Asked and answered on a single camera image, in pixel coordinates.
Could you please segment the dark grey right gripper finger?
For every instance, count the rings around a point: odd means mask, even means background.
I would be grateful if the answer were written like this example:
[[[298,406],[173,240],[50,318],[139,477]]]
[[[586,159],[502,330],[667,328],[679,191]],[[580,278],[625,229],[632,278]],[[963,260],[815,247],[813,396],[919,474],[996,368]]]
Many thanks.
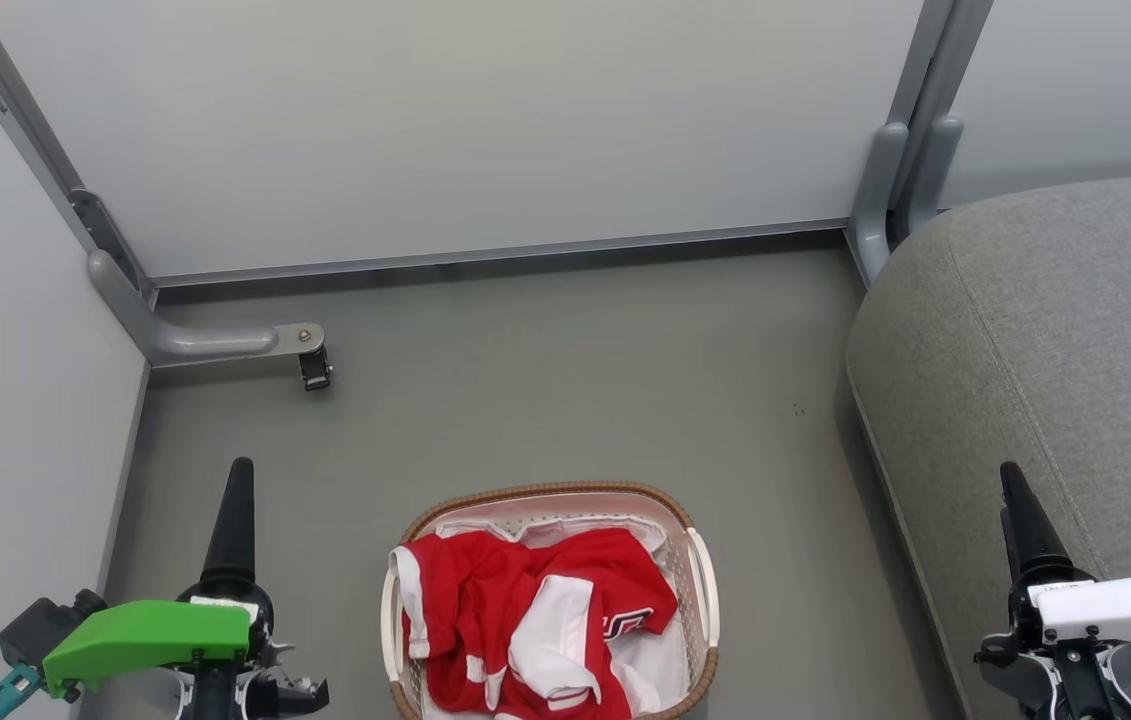
[[[1001,530],[1016,585],[1071,582],[1074,564],[1017,462],[1000,465]]]

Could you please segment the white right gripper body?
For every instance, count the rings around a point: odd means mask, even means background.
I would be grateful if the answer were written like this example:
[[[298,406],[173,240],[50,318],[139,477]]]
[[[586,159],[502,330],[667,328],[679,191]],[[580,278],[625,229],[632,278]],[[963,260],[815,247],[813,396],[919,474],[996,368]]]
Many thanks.
[[[1027,719],[1131,719],[1131,578],[1015,589],[975,662]]]

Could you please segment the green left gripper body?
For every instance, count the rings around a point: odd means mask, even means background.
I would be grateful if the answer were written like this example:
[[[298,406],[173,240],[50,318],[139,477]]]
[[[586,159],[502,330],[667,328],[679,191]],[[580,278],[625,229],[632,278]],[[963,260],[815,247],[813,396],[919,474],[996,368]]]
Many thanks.
[[[214,580],[176,600],[137,600],[74,628],[43,661],[50,697],[71,700],[114,676],[161,670],[176,680],[176,719],[297,719],[329,705],[329,685],[282,669],[271,597]]]

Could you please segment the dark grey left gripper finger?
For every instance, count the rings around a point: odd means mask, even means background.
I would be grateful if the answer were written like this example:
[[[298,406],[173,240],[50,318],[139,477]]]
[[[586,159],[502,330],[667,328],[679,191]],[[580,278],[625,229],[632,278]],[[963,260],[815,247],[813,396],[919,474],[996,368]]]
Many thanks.
[[[257,579],[254,462],[249,457],[236,457],[232,461],[200,582],[225,578],[248,583],[254,583]]]

